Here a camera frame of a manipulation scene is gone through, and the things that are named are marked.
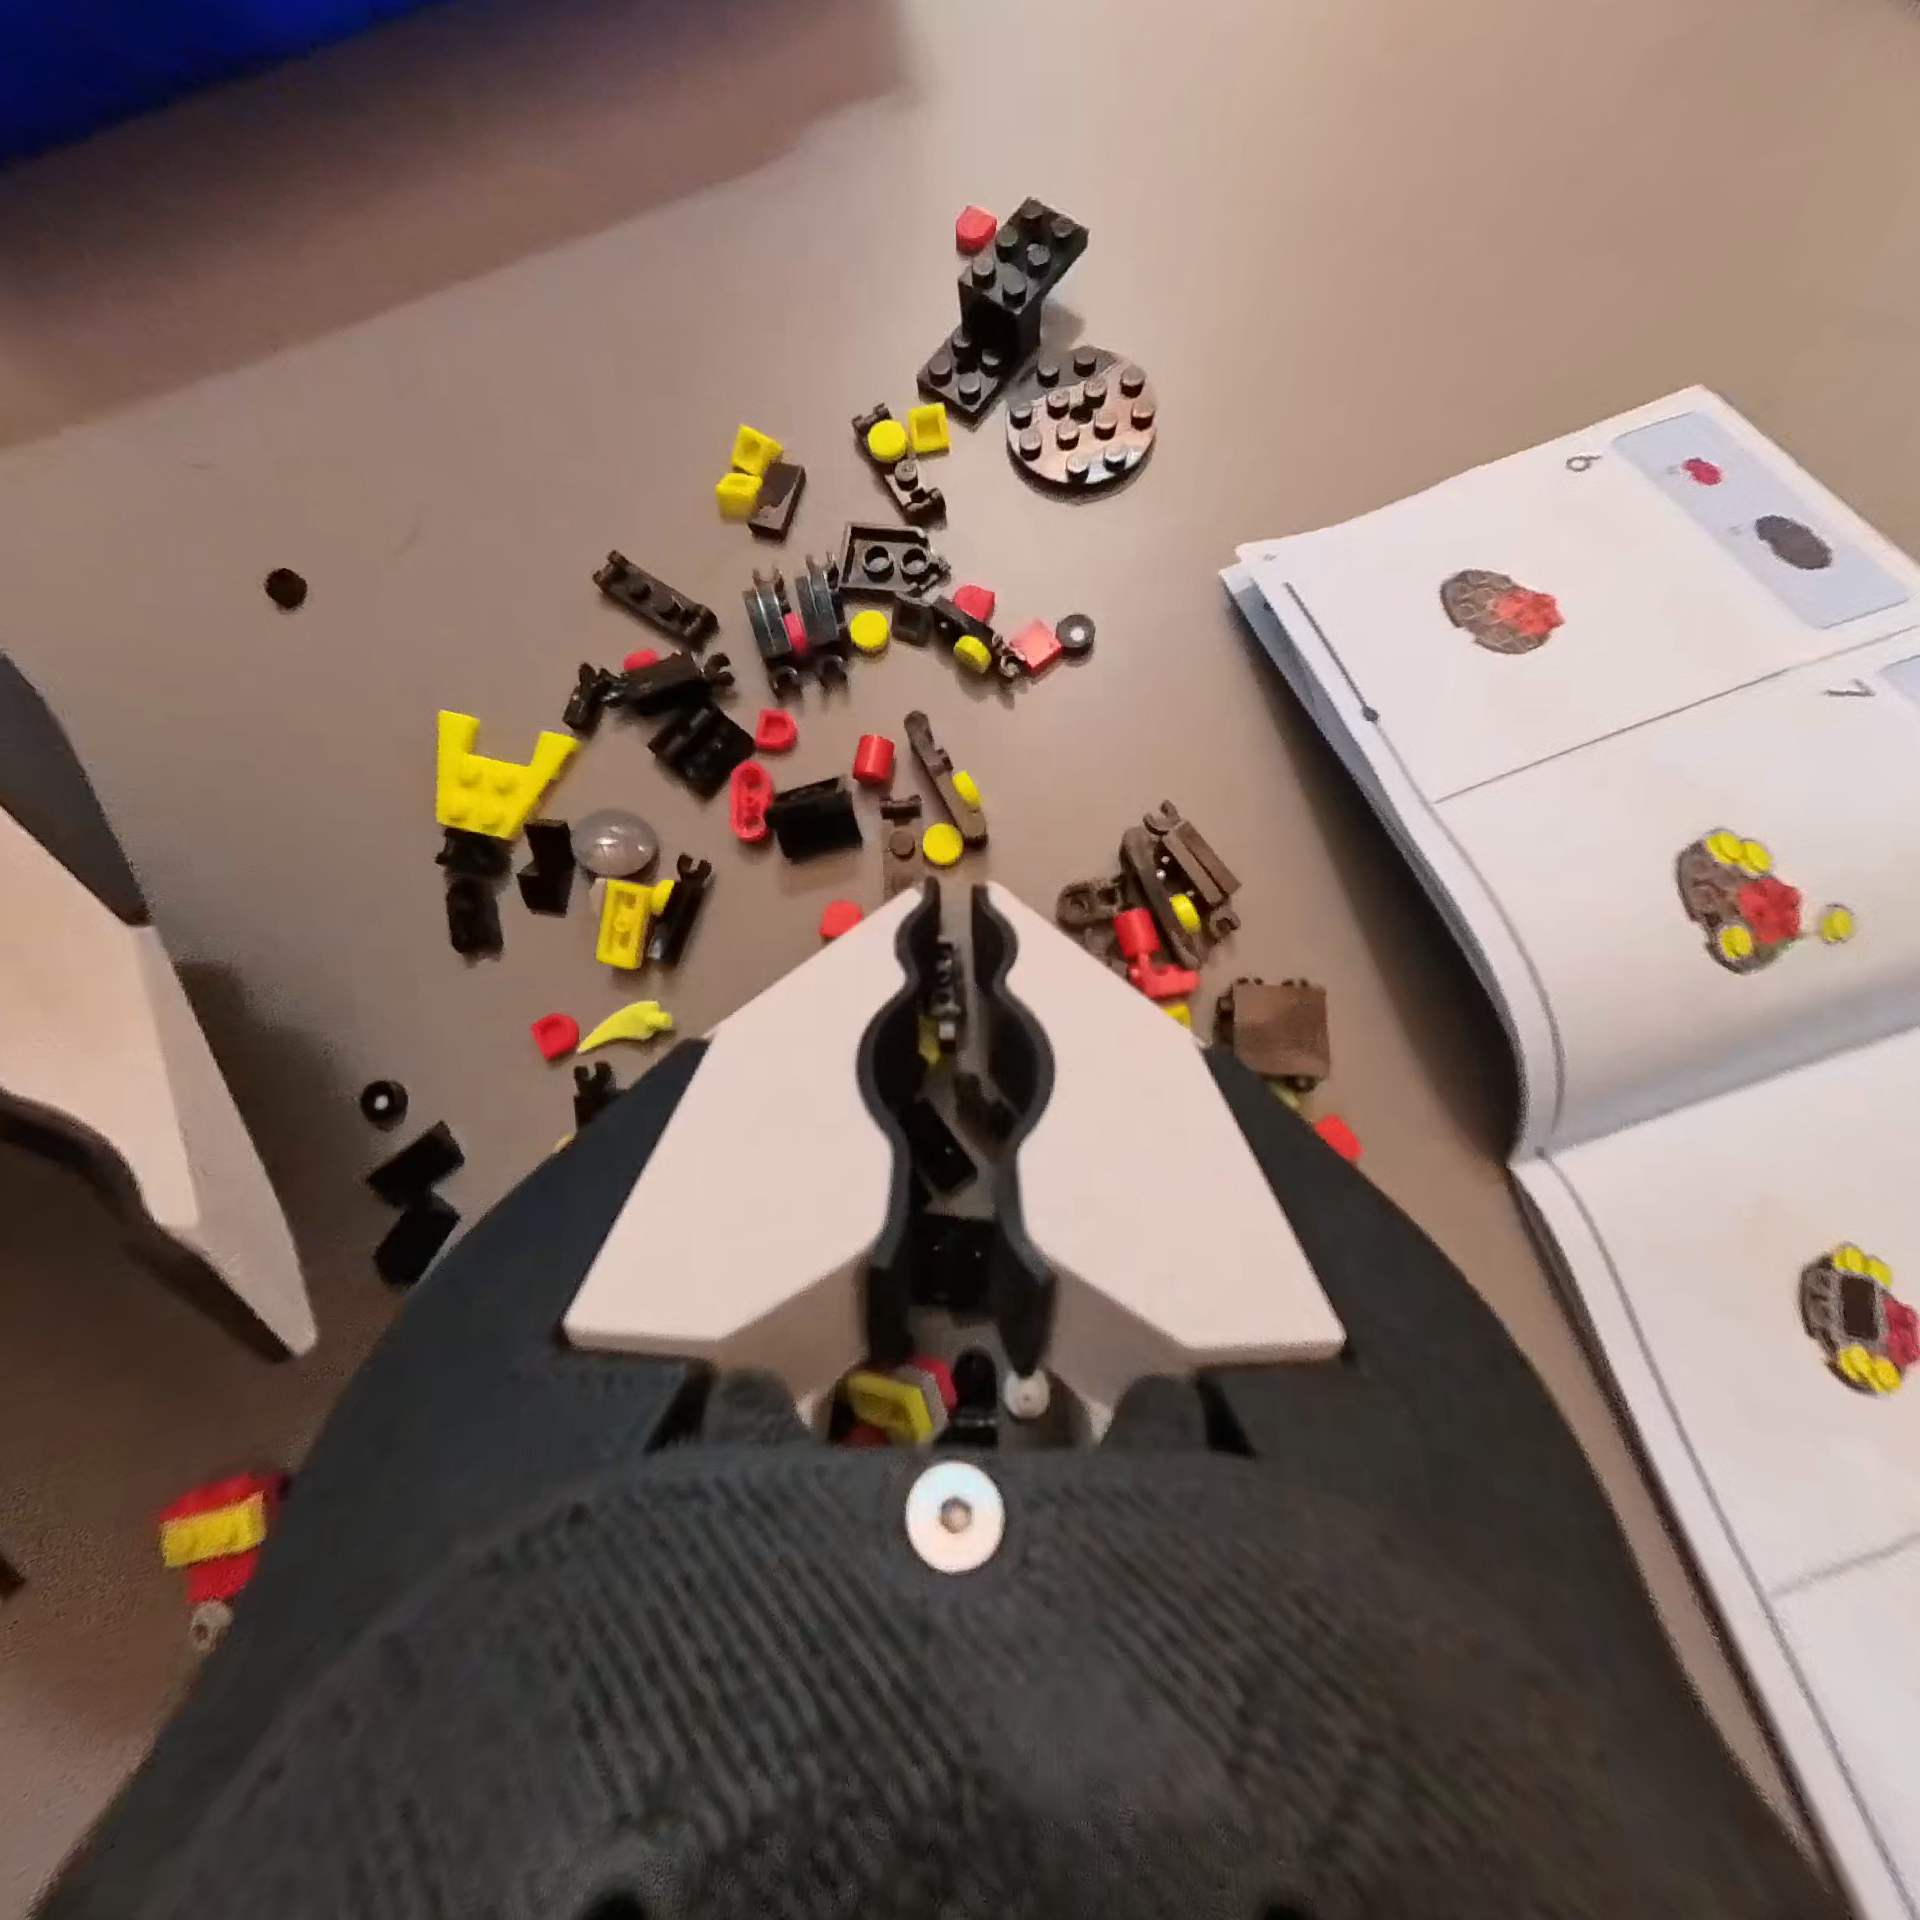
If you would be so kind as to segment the lego pieces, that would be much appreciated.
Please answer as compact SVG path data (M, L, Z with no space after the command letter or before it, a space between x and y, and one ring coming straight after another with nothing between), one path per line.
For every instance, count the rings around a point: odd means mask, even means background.
M947 562L927 546L926 527L943 513L939 488L921 481L917 458L947 446L947 413L939 401L921 405L908 421L886 406L853 421L855 438L897 500L900 522L849 525L838 560L806 560L788 582L777 569L755 573L742 594L755 645L767 688L779 702L797 700L813 677L823 688L843 686L849 660L890 639L939 642L967 670L997 684L1031 678L1051 660L1091 650L1094 622L1063 614L1057 625L1028 624L1019 634L991 630L991 594L959 584L948 597L934 591L947 581ZM755 438L748 424L737 437L734 471L718 485L718 495L753 509L761 527L772 513L772 535L785 535L799 500L804 471L779 457L777 444ZM580 662L575 689L567 697L563 732L587 741L609 710L633 717L660 717L651 741L660 766L682 778L687 792L711 800L726 788L737 839L758 846L774 836L785 856L811 858L860 842L857 808L845 778L779 788L761 764L767 751L794 744L794 713L774 705L758 713L748 732L721 705L734 686L724 656L705 658L718 632L716 609L684 597L646 566L609 553L593 576L594 588L615 606L649 625L662 650L643 649L622 670ZM975 783L955 770L938 746L924 710L902 719L908 744L926 777L939 785L947 813L917 836L919 796L881 804L886 820L886 856L900 854L902 877L921 877L917 858L941 865L971 848L986 848L990 829ZM1129 829L1121 853L1124 872L1063 894L1060 925L1068 929L1105 928L1117 944L1123 972L1155 1001L1187 1001L1203 935L1219 937L1237 925L1228 894L1237 884L1214 874L1211 853L1167 812ZM533 863L519 872L526 904L540 914L564 916L572 874L578 868L563 820L533 818L521 834ZM443 829L438 865L446 879L449 937L462 958L498 954L495 882L511 865L511 842L471 832ZM599 961L610 968L673 968L697 928L711 892L713 865L682 854L674 872L659 884L644 877L603 879L609 909L602 925ZM975 1166L947 1119L924 1096L908 1116L914 1181L914 1214L908 1222L908 1269L917 1301L983 1317L990 1278L990 1228L983 1215L950 1215L924 1208L924 1188L948 1193L973 1180ZM396 1224L375 1250L375 1269L394 1286L419 1285L438 1257L446 1239L462 1222L438 1186L463 1166L453 1130L437 1121L369 1172L369 1186L396 1208Z

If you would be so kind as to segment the blue blurred object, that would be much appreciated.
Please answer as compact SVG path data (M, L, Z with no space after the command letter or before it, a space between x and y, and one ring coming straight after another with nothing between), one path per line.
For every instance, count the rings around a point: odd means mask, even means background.
M414 12L419 1L2 1L2 162Z

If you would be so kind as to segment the black stepped lego assembly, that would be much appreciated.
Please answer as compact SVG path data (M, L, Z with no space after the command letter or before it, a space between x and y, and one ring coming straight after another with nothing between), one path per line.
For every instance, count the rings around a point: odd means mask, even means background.
M957 322L917 385L948 416L979 421L1039 351L1046 300L1089 248L1089 229L1039 199L1006 216L969 202L954 229Z

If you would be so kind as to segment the lego instruction booklet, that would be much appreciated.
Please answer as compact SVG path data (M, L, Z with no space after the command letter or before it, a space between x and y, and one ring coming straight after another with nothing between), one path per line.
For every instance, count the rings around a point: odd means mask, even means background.
M1916 560L1690 388L1220 582L1499 1009L1511 1177L1807 1824L1916 1916Z

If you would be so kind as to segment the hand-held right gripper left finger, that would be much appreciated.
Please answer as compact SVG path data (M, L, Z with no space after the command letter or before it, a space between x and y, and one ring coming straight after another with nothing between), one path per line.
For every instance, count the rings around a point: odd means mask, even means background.
M866 1357L869 1281L897 1274L914 1181L921 1001L939 953L926 879L692 1049L685 1090L563 1317L585 1353L777 1375L819 1400Z

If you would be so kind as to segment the yellow lego wedge plate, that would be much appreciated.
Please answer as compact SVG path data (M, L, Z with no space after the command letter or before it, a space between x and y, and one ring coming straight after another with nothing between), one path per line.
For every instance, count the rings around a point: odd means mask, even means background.
M563 778L580 749L572 733L541 732L529 760L493 758L476 749L477 717L437 714L434 804L442 829L514 841L540 800Z

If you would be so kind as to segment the red yellow striped lego assembly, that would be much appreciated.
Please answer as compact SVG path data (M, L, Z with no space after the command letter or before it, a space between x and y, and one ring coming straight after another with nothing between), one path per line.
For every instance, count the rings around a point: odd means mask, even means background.
M159 1565L183 1581L187 1644L199 1656L233 1624L290 1488L289 1472L241 1472L210 1478L158 1513Z

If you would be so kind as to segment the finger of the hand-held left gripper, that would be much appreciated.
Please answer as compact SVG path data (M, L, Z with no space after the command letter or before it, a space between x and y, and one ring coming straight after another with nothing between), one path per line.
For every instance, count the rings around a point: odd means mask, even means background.
M318 1321L271 1177L54 710L2 660L4 1145L77 1175L125 1252L271 1360Z

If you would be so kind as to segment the round black lego plate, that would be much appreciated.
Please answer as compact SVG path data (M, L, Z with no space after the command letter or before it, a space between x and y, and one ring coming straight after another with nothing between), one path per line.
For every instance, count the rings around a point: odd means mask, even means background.
M1042 349L1004 405L1011 464L1035 488L1091 495L1123 487L1158 441L1158 396L1132 357L1076 343Z

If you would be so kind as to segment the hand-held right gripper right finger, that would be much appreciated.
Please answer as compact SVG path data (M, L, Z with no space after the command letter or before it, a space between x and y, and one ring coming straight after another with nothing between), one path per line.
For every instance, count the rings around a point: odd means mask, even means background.
M1346 1329L1193 1032L1007 887L971 888L990 1079L991 1318L1028 1412L1044 1377L1108 1420L1149 1375L1342 1354Z

